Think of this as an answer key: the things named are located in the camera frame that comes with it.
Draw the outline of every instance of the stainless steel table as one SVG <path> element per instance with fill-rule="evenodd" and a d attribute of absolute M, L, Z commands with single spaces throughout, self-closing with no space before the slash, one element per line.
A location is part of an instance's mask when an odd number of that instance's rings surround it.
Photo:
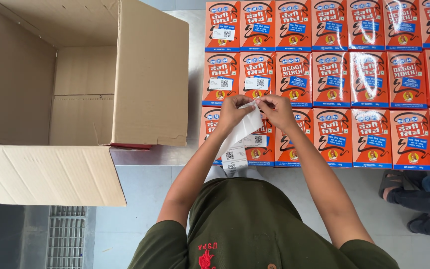
<path fill-rule="evenodd" d="M 154 145 L 149 151 L 110 150 L 115 165 L 185 165 L 198 149 L 204 76 L 205 10 L 166 13 L 190 25 L 187 146 Z"/>

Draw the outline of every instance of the glossy packaging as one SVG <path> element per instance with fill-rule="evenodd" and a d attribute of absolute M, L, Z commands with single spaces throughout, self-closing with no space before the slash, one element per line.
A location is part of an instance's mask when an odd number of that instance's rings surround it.
<path fill-rule="evenodd" d="M 293 117 L 295 117 L 298 126 L 302 129 L 305 135 L 313 143 L 313 110 L 312 109 L 293 109 Z M 275 166 L 279 167 L 300 167 L 298 154 L 290 138 L 276 128 L 276 143 L 275 143 Z"/>
<path fill-rule="evenodd" d="M 347 51 L 346 0 L 312 0 L 312 50 Z"/>
<path fill-rule="evenodd" d="M 240 94 L 253 99 L 275 94 L 276 52 L 241 52 L 240 62 Z"/>
<path fill-rule="evenodd" d="M 351 109 L 353 167 L 392 168 L 389 110 Z"/>
<path fill-rule="evenodd" d="M 389 107 L 386 52 L 350 52 L 351 107 Z"/>
<path fill-rule="evenodd" d="M 240 51 L 275 51 L 275 0 L 241 1 Z"/>
<path fill-rule="evenodd" d="M 205 52 L 240 51 L 240 1 L 207 2 Z"/>
<path fill-rule="evenodd" d="M 348 52 L 313 52 L 313 106 L 351 106 Z"/>
<path fill-rule="evenodd" d="M 430 170 L 430 124 L 427 110 L 391 110 L 393 169 Z"/>
<path fill-rule="evenodd" d="M 288 97 L 292 107 L 312 107 L 312 54 L 277 52 L 276 91 Z"/>
<path fill-rule="evenodd" d="M 349 50 L 384 51 L 384 0 L 348 0 Z"/>
<path fill-rule="evenodd" d="M 389 107 L 427 108 L 426 66 L 423 52 L 388 52 Z"/>
<path fill-rule="evenodd" d="M 205 53 L 202 106 L 222 106 L 226 96 L 238 94 L 240 53 Z M 214 87 L 222 81 L 225 87 Z"/>
<path fill-rule="evenodd" d="M 220 118 L 220 108 L 216 107 L 202 107 L 202 118 L 200 120 L 200 135 L 198 138 L 198 147 L 200 147 L 205 140 L 215 130 L 218 119 Z M 222 165 L 222 158 L 214 161 L 214 165 Z"/>
<path fill-rule="evenodd" d="M 386 50 L 422 51 L 419 0 L 384 0 Z"/>
<path fill-rule="evenodd" d="M 275 126 L 267 119 L 265 113 L 260 111 L 263 125 L 253 135 L 266 135 L 266 146 L 246 146 L 245 152 L 249 166 L 275 166 Z"/>
<path fill-rule="evenodd" d="M 311 0 L 276 1 L 276 51 L 311 51 Z"/>
<path fill-rule="evenodd" d="M 313 109 L 314 146 L 331 167 L 353 166 L 351 110 Z"/>

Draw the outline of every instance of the open cardboard box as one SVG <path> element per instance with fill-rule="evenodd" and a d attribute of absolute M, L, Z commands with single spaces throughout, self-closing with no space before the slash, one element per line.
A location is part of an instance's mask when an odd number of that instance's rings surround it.
<path fill-rule="evenodd" d="M 188 28 L 137 0 L 0 0 L 0 203 L 126 205 L 110 146 L 186 145 Z"/>

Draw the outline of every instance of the green t-shirt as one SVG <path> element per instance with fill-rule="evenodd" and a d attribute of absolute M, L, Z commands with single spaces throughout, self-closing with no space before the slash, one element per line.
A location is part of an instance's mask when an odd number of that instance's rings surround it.
<path fill-rule="evenodd" d="M 394 269 L 384 250 L 363 240 L 335 248 L 304 223 L 286 195 L 254 179 L 204 184 L 190 210 L 190 231 L 176 221 L 152 226 L 132 269 Z"/>

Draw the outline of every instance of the metal grate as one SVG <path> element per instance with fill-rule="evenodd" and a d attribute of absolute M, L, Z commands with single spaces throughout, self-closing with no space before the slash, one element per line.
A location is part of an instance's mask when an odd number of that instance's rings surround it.
<path fill-rule="evenodd" d="M 51 206 L 47 269 L 82 269 L 85 206 Z"/>

